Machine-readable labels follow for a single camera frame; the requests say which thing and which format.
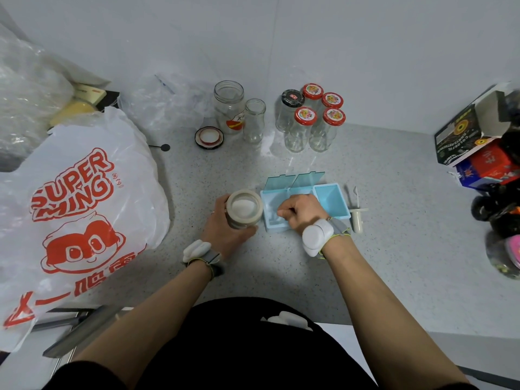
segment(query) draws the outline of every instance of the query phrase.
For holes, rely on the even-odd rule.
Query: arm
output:
[[[291,196],[278,215],[300,234],[328,218],[315,196]],[[347,305],[367,363],[383,388],[434,389],[466,377],[439,349],[360,254],[350,236],[322,249]]]
[[[224,259],[256,233],[256,227],[232,229],[225,203],[219,197],[206,222],[201,240]],[[142,304],[115,322],[75,360],[94,361],[110,369],[128,388],[134,388],[159,349],[177,335],[188,311],[211,280],[211,269],[196,260]]]

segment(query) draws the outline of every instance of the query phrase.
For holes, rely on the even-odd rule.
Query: red box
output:
[[[500,139],[456,165],[460,183],[478,189],[490,183],[506,184],[520,178],[520,166],[514,164],[499,147]]]

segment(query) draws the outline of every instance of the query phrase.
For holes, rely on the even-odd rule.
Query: white plastic bag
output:
[[[40,314],[156,248],[170,225],[143,134],[121,110],[92,117],[93,127],[55,127],[0,176],[0,350],[21,345]]]
[[[135,90],[120,95],[118,106],[145,133],[199,128],[205,116],[212,116],[208,85],[180,74],[141,78]]]
[[[0,24],[0,171],[15,170],[47,137],[74,90],[39,46]]]

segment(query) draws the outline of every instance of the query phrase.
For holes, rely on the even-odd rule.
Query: hand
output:
[[[292,229],[302,235],[303,230],[318,219],[327,219],[328,213],[313,194],[290,196],[278,207],[276,212],[289,222]]]
[[[242,230],[231,228],[226,219],[226,201],[230,194],[225,194],[215,201],[215,210],[209,216],[200,239],[211,243],[211,249],[227,259],[240,245],[256,234],[258,226],[249,226]]]

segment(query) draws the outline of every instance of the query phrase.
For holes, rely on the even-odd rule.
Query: gray countertop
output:
[[[424,134],[347,125],[332,147],[292,154],[268,124],[259,147],[226,136],[222,147],[200,149],[195,130],[172,129],[151,144],[159,181],[170,204],[171,229],[161,245],[143,252],[79,301],[135,306],[178,274],[183,249],[197,239],[214,199],[263,188],[269,176],[325,171],[322,183],[361,193],[365,232],[353,235],[361,253],[406,308],[429,331],[518,337],[520,282],[491,267],[484,240],[490,227],[470,214],[475,192],[457,186],[436,163]],[[263,222],[236,253],[228,273],[210,283],[201,301],[259,296],[286,303],[312,320],[349,323],[327,262],[307,256],[293,232],[268,234]]]

